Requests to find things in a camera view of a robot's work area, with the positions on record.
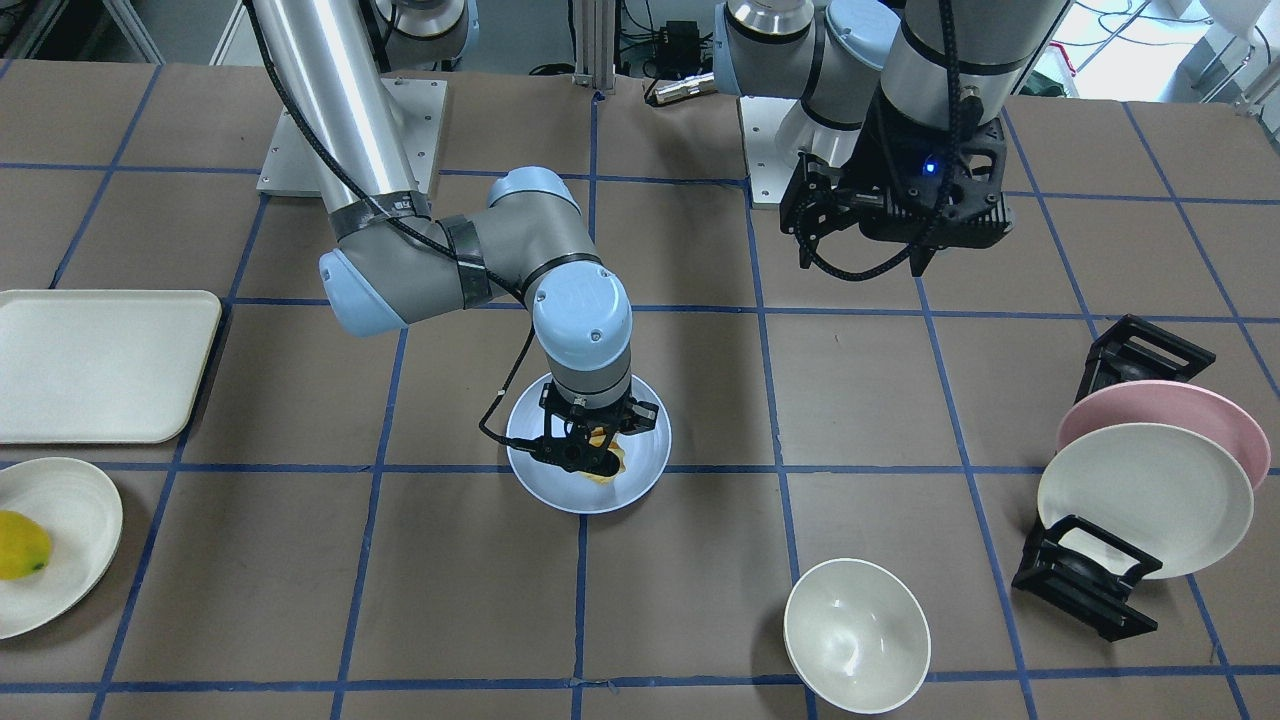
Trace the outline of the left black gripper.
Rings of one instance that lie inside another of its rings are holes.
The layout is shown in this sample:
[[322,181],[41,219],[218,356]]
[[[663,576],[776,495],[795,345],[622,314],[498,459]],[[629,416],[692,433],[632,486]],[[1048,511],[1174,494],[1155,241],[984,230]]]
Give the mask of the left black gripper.
[[797,261],[810,269],[819,240],[859,225],[874,241],[910,243],[910,273],[924,275],[938,249],[988,249],[1012,229],[1002,192],[1007,145],[997,118],[982,120],[983,101],[960,104],[961,141],[947,126],[914,122],[883,95],[870,100],[850,159],[835,169],[803,154],[780,204],[780,228],[797,237]]

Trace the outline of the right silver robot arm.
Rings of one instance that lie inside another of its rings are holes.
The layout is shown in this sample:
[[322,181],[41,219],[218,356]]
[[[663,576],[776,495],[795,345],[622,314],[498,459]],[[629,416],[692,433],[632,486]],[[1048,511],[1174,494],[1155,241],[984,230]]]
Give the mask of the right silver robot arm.
[[481,211],[434,219],[355,1],[247,1],[271,85],[310,146],[337,247],[317,264],[351,334],[404,329],[507,293],[531,316],[550,379],[539,436],[495,442],[566,471],[613,477],[617,436],[657,427],[634,396],[634,314],[564,182],[543,167],[500,177]]

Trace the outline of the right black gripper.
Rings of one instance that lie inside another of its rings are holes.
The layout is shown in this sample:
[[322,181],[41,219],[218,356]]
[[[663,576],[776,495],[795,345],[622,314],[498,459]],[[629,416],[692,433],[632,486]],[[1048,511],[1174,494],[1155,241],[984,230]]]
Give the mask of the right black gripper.
[[556,386],[544,386],[538,401],[543,409],[543,434],[532,441],[534,460],[566,471],[581,471],[607,457],[604,448],[594,448],[588,437],[593,428],[604,428],[608,437],[635,436],[654,430],[659,406],[635,398],[631,393],[603,407],[586,407],[566,400]]

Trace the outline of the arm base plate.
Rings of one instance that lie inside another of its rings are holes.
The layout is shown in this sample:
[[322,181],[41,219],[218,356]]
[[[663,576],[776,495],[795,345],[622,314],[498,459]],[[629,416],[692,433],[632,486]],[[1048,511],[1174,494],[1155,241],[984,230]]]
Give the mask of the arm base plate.
[[[390,109],[419,192],[431,196],[448,87],[443,79],[385,79]],[[320,199],[314,151],[283,110],[268,146],[256,188],[273,197]]]
[[803,152],[841,163],[837,146],[846,133],[818,123],[800,100],[744,96],[739,111],[754,208],[780,205]]

